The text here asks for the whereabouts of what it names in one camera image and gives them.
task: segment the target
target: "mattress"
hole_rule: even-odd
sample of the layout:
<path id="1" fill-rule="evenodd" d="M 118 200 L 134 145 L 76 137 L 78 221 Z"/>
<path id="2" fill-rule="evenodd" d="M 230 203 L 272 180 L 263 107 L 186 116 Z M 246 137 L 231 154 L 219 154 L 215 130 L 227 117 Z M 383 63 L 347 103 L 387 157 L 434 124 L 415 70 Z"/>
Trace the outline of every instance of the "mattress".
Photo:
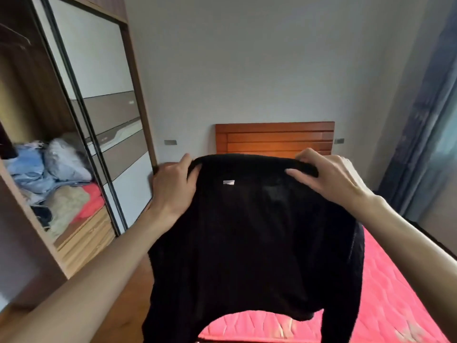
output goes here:
<path id="1" fill-rule="evenodd" d="M 306 322 L 264 311 L 228 314 L 199 338 L 230 342 L 320 342 L 323 311 Z M 365 230 L 362 299 L 352 343 L 449 342 L 391 259 Z"/>

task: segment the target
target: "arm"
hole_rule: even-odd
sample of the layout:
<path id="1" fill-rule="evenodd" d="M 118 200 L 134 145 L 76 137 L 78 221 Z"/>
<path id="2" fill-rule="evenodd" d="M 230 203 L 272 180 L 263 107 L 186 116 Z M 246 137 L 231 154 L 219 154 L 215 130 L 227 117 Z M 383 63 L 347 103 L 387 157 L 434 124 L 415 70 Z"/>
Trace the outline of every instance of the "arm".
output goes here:
<path id="1" fill-rule="evenodd" d="M 152 244 L 189 207 L 199 168 L 191 157 L 161 170 L 151 208 L 81 271 L 32 311 L 6 343 L 90 342 Z"/>
<path id="2" fill-rule="evenodd" d="M 351 162 L 311 149 L 297 155 L 315 165 L 319 177 L 286 172 L 329 201 L 344 207 L 377 240 L 451 342 L 457 342 L 457 262 L 398 215 L 363 183 Z"/>

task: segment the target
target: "finger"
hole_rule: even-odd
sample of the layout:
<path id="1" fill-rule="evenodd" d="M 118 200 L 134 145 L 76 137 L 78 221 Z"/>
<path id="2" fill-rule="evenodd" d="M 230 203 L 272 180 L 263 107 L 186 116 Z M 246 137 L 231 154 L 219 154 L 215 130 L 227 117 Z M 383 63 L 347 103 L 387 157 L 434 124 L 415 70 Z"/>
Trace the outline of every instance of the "finger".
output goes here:
<path id="1" fill-rule="evenodd" d="M 183 169 L 188 169 L 189 166 L 191 165 L 192 158 L 189 155 L 189 153 L 184 154 L 184 156 L 181 158 L 181 161 L 179 162 L 179 166 Z"/>
<path id="2" fill-rule="evenodd" d="M 319 184 L 317 178 L 306 175 L 305 173 L 293 168 L 288 168 L 286 173 L 295 178 L 300 183 L 309 186 L 312 190 L 319 192 Z"/>
<path id="3" fill-rule="evenodd" d="M 319 167 L 319 165 L 323 164 L 325 161 L 325 158 L 321 154 L 319 154 L 317 151 L 311 148 L 306 148 L 305 150 L 302 150 L 295 156 L 295 159 L 303 162 L 309 162 L 310 164 L 315 165 L 316 167 Z"/>
<path id="4" fill-rule="evenodd" d="M 195 186 L 197 184 L 198 174 L 200 173 L 200 169 L 202 168 L 202 164 L 195 166 L 192 172 L 189 174 L 187 178 L 187 184 Z"/>

